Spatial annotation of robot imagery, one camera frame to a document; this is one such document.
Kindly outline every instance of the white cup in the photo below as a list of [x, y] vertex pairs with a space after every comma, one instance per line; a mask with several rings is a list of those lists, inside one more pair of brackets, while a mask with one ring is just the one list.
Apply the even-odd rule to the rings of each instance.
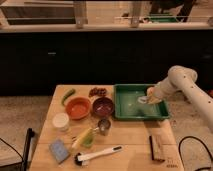
[[66, 113], [58, 113], [53, 117], [53, 126], [60, 131], [66, 131], [69, 128], [70, 120]]

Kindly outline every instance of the green pepper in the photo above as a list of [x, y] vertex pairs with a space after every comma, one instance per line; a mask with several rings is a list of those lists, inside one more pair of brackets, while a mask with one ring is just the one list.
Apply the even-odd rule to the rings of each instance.
[[69, 90], [69, 91], [64, 95], [64, 97], [62, 98], [61, 104], [62, 104], [63, 106], [65, 106], [65, 105], [64, 105], [65, 100], [66, 100], [69, 96], [73, 95], [74, 93], [75, 93], [75, 89]]

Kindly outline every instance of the purple bowl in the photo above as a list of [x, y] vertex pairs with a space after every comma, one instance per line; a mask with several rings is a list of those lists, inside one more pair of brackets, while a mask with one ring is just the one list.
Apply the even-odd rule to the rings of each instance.
[[104, 117], [111, 115], [114, 112], [114, 103], [107, 97], [101, 97], [96, 99], [92, 105], [93, 113], [95, 115]]

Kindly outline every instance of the white brush handle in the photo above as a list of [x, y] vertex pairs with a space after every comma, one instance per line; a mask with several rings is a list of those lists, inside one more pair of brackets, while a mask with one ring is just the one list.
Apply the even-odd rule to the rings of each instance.
[[111, 154], [111, 153], [115, 153], [115, 152], [118, 152], [120, 150], [121, 150], [121, 147], [117, 147], [117, 149], [115, 147], [115, 148], [107, 148], [105, 150], [98, 151], [98, 152], [95, 152], [95, 153], [80, 155], [80, 156], [78, 156], [78, 161], [90, 160], [92, 158], [102, 156], [102, 155]]

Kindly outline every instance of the red bowl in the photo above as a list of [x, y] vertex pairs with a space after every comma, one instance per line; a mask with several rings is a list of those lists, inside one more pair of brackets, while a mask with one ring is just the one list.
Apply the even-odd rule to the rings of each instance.
[[71, 119], [81, 119], [90, 113], [91, 103], [89, 99], [76, 97], [69, 101], [66, 112]]
[[101, 97], [94, 101], [92, 111], [95, 115], [104, 117], [111, 115], [114, 112], [114, 103], [107, 97]]

